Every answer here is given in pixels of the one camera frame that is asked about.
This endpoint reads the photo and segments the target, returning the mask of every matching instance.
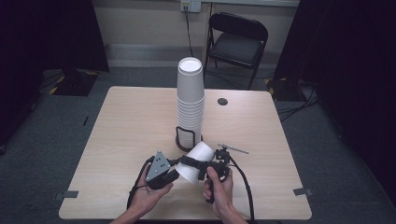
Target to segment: black curtain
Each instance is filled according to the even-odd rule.
[[[343,140],[396,204],[396,2],[301,0],[276,78],[317,83]]]
[[[0,144],[27,113],[47,69],[108,71],[91,0],[0,0]]]

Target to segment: wooden tabletop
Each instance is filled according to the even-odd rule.
[[[227,105],[219,105],[225,98]],[[177,148],[177,97],[173,88],[113,87],[108,91],[59,215],[65,219],[113,219],[126,209],[129,191],[149,157],[161,150],[167,159],[186,153]],[[311,210],[271,95],[266,91],[205,90],[204,142],[248,150],[230,151],[247,176],[256,219],[309,219]],[[249,219],[248,195],[233,168],[233,204]],[[143,219],[217,219],[197,185],[182,176]]]

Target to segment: finger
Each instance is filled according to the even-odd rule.
[[[210,199],[210,196],[209,196],[209,195],[207,195],[205,192],[204,192],[204,194],[203,194],[203,195],[204,195],[204,198],[205,198],[205,199],[207,199],[207,200],[209,200],[209,199]]]
[[[215,169],[213,169],[213,167],[211,167],[211,166],[208,166],[206,171],[207,171],[207,174],[209,175],[210,179],[212,180],[213,185],[214,186],[219,185],[220,180],[219,180],[218,173],[215,171]]]
[[[139,182],[137,183],[137,186],[145,186],[146,185],[146,176],[148,174],[148,169],[149,169],[149,164],[145,166],[145,169],[143,170],[142,176],[140,176]]]
[[[212,196],[212,190],[210,190],[210,188],[204,189],[204,194],[206,194],[207,196],[211,197]]]
[[[205,181],[205,189],[210,189],[210,184],[212,183],[212,180],[211,179],[207,179],[206,181]]]
[[[173,186],[174,186],[173,183],[169,183],[165,187],[163,187],[162,189],[158,189],[158,192],[163,196],[163,195],[169,193],[169,191],[171,190],[171,188]]]
[[[231,181],[233,181],[233,170],[229,167],[228,168],[230,171],[229,171],[229,173],[228,173],[228,175],[226,176],[226,178],[225,178],[225,181],[227,181],[227,180],[231,180]]]

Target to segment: person's right hand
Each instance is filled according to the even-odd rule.
[[[210,179],[205,181],[204,197],[207,200],[211,198],[210,182],[213,182],[213,192],[215,194],[213,211],[215,215],[224,224],[247,223],[233,207],[233,171],[230,169],[230,173],[222,183],[213,167],[207,167],[206,171]]]

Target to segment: electrical outlet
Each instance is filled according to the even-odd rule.
[[[191,1],[191,12],[201,12],[200,1]]]
[[[201,12],[201,2],[194,0],[180,0],[180,11],[184,12],[185,8],[189,12]]]
[[[180,11],[184,12],[185,7],[187,8],[187,11],[190,11],[191,0],[180,0]]]

